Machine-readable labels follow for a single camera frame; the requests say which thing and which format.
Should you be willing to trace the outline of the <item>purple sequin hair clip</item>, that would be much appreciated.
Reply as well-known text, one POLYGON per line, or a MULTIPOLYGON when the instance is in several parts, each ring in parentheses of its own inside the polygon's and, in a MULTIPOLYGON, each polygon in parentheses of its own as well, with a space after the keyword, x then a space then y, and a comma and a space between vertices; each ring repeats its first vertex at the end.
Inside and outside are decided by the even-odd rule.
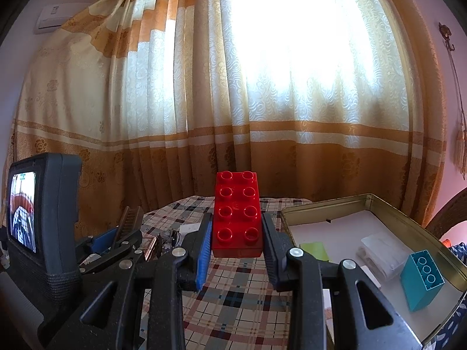
POLYGON ((178 247, 182 243, 182 237, 178 229, 170 229, 162 232, 160 235, 163 254, 178 247))

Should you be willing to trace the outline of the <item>white small carton box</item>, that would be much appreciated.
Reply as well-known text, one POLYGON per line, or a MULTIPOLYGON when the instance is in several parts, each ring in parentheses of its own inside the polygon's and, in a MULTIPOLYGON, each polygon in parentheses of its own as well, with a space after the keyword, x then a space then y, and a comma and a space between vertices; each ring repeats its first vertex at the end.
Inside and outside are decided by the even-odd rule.
POLYGON ((371 270, 369 269, 369 267, 367 265, 363 265, 361 267, 361 270, 365 273, 367 279, 373 284, 373 286, 375 286, 375 288, 377 288, 377 289, 381 288, 380 282, 375 277, 375 275, 371 272, 371 270))

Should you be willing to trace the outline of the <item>gold metal tin tray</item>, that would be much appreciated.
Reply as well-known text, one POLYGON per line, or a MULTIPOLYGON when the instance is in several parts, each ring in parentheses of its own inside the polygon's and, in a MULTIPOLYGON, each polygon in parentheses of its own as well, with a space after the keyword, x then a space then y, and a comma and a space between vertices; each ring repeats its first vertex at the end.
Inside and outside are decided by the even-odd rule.
POLYGON ((425 349, 447 349, 466 318, 466 266, 436 237, 373 194, 285 208, 283 228, 294 244, 317 243, 330 262, 354 260, 409 324, 425 349), (422 256, 431 286, 422 307, 408 305, 402 273, 422 256))

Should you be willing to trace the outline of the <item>clear plastic case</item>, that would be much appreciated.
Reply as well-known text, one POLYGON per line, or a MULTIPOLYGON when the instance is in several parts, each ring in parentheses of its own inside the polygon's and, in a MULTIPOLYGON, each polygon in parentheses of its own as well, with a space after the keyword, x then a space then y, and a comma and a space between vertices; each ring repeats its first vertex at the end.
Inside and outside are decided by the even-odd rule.
POLYGON ((356 252, 371 272, 383 282, 400 274, 411 253, 397 237, 387 232, 362 238, 356 252))

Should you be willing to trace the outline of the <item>white charger adapter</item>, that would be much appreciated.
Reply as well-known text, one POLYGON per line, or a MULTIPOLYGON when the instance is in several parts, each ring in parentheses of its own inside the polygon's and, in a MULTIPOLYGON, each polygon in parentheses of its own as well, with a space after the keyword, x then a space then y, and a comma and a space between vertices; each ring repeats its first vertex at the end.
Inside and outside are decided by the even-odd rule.
POLYGON ((195 224, 181 224, 179 227, 179 233, 181 236, 188 235, 192 232, 198 232, 200 223, 195 224))

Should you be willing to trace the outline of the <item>brown wooden comb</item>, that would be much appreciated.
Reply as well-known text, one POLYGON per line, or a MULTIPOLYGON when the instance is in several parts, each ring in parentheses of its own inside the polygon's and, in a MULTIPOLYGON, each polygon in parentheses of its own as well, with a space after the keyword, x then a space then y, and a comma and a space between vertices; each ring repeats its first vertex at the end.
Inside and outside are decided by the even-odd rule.
POLYGON ((125 208, 111 246, 113 250, 121 246, 123 242, 130 242, 132 239, 136 239, 138 244, 141 243, 143 214, 143 209, 140 206, 137 208, 130 208, 127 206, 125 208))

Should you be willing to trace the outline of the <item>red toy brick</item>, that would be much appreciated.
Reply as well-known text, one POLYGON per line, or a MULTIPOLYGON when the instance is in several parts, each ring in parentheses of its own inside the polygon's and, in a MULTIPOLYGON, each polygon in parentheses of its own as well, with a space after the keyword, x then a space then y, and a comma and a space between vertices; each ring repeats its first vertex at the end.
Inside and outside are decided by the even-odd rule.
POLYGON ((255 172, 217 174, 211 248, 216 258, 258 258, 262 254, 263 229, 255 172))

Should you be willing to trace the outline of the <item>white air conditioner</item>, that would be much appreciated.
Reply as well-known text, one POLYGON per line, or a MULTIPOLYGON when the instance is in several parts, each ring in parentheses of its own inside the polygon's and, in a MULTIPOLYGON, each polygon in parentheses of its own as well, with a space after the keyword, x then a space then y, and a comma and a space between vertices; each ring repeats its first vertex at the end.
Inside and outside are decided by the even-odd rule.
POLYGON ((33 32, 37 35, 53 32, 88 5, 85 2, 72 2, 46 6, 42 9, 33 32))

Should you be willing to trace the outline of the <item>green toy brick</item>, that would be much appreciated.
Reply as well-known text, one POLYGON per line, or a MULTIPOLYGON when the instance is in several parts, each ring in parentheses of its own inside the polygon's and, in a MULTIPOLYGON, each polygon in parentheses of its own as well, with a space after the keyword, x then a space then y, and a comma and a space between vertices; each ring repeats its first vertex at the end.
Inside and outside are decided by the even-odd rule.
POLYGON ((319 261, 330 261, 325 245, 322 242, 301 243, 299 247, 319 261))

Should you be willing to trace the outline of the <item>orange cream patterned curtain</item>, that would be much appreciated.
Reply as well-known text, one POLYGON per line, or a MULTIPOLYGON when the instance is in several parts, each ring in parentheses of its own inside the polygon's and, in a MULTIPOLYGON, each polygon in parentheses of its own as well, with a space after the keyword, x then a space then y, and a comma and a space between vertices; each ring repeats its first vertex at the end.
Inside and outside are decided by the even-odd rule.
POLYGON ((447 154, 442 75, 415 0, 97 0, 32 56, 1 171, 80 156, 78 234, 211 196, 376 194, 419 224, 447 154))

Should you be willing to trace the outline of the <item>ornate wall hook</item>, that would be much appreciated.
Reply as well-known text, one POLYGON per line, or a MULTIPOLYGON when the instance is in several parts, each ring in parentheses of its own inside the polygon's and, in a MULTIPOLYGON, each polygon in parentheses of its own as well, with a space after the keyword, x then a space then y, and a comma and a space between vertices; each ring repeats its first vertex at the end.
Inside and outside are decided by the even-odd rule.
POLYGON ((438 30, 442 36, 442 39, 444 41, 445 47, 447 48, 447 51, 449 52, 455 51, 455 46, 450 42, 450 37, 452 36, 452 32, 450 31, 449 27, 439 22, 438 30))

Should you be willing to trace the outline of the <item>teal toy brick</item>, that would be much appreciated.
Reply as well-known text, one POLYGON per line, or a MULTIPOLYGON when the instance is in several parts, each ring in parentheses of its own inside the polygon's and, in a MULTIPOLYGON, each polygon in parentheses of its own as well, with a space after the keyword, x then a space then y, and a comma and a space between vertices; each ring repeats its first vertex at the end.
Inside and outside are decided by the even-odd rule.
POLYGON ((444 286, 444 278, 428 250, 408 256, 400 283, 411 312, 427 307, 444 286))

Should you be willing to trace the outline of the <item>brown wicker chair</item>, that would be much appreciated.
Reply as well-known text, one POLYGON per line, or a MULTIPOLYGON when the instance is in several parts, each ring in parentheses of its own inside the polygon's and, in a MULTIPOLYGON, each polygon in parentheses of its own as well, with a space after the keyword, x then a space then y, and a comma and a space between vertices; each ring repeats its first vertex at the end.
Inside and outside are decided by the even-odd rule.
POLYGON ((452 197, 431 219, 425 229, 441 239, 450 229, 467 219, 467 188, 452 197))

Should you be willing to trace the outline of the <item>plaid tablecloth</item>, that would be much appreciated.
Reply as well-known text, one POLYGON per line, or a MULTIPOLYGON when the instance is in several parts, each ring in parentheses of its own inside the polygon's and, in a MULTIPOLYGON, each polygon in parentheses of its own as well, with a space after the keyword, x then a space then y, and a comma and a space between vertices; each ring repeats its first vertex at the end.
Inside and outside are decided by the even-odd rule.
MULTIPOLYGON (((260 199, 278 232, 282 209, 311 203, 288 197, 260 199)), ((214 198, 191 196, 145 214, 143 238, 149 243, 182 224, 198 224, 213 213, 214 198)), ((291 294, 268 282, 263 257, 213 258, 200 292, 183 292, 186 349, 287 349, 291 294)))

